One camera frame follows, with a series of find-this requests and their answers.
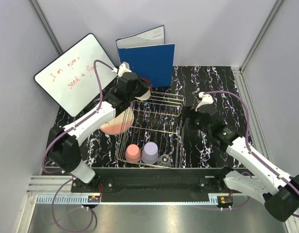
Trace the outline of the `red bowl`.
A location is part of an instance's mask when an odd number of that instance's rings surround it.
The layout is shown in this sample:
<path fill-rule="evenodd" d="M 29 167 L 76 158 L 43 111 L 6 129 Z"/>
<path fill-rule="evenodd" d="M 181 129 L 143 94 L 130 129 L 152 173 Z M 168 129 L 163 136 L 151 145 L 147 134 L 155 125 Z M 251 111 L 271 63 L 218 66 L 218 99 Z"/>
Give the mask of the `red bowl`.
<path fill-rule="evenodd" d="M 149 80 L 147 80 L 146 78 L 141 78 L 142 79 L 142 84 L 146 85 L 146 92 L 139 97 L 136 97 L 136 99 L 141 100 L 141 101 L 145 101 L 148 100 L 150 98 L 151 92 L 152 92 L 152 84 L 150 83 Z"/>

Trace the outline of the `cream and pink plate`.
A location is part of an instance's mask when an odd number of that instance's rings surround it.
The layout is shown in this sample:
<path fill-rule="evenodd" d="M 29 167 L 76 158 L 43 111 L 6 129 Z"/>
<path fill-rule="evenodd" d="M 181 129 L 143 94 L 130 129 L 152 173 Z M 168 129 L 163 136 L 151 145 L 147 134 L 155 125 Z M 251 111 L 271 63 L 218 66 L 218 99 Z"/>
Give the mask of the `cream and pink plate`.
<path fill-rule="evenodd" d="M 103 124 L 100 130 L 108 135 L 118 135 L 126 132 L 134 122 L 134 112 L 128 107 L 117 117 Z"/>

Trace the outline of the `wire dish rack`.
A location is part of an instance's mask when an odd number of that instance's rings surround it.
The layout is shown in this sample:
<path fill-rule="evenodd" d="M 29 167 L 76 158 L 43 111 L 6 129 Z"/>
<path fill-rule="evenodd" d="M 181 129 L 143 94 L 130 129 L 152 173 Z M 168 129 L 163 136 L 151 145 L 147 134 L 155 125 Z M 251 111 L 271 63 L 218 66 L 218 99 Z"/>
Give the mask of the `wire dish rack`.
<path fill-rule="evenodd" d="M 128 163 L 125 151 L 130 144 L 143 150 L 146 143 L 154 142 L 159 156 L 169 156 L 165 168 L 181 167 L 184 132 L 183 121 L 177 118 L 185 103 L 183 95 L 155 91 L 147 100 L 133 100 L 130 105 L 132 112 L 123 116 L 124 121 L 132 125 L 119 135 L 116 158 Z"/>

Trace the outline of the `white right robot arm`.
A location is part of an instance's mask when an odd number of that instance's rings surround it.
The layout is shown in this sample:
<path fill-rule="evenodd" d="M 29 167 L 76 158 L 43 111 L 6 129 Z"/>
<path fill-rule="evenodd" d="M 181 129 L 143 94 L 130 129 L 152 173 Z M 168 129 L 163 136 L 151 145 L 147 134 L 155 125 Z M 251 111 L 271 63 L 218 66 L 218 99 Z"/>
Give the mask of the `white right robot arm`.
<path fill-rule="evenodd" d="M 285 222 L 299 209 L 299 175 L 291 176 L 281 170 L 253 147 L 246 145 L 242 133 L 227 125 L 211 104 L 185 106 L 178 118 L 188 120 L 188 127 L 201 130 L 221 151 L 241 162 L 255 179 L 226 168 L 225 174 L 214 180 L 219 192 L 239 191 L 264 205 L 278 221 Z"/>

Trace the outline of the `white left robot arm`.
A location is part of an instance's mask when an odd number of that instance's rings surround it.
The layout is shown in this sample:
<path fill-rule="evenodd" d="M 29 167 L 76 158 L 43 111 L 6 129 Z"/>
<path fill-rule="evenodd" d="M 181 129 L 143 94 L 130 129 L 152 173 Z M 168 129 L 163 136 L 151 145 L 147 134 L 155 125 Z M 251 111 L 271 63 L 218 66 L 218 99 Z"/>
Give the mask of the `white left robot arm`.
<path fill-rule="evenodd" d="M 149 99 L 150 88 L 150 82 L 136 73 L 124 73 L 95 108 L 69 125 L 50 129 L 45 157 L 62 171 L 81 180 L 86 191 L 94 192 L 99 181 L 95 178 L 96 173 L 83 161 L 80 146 L 103 124 L 128 109 L 134 99 Z"/>

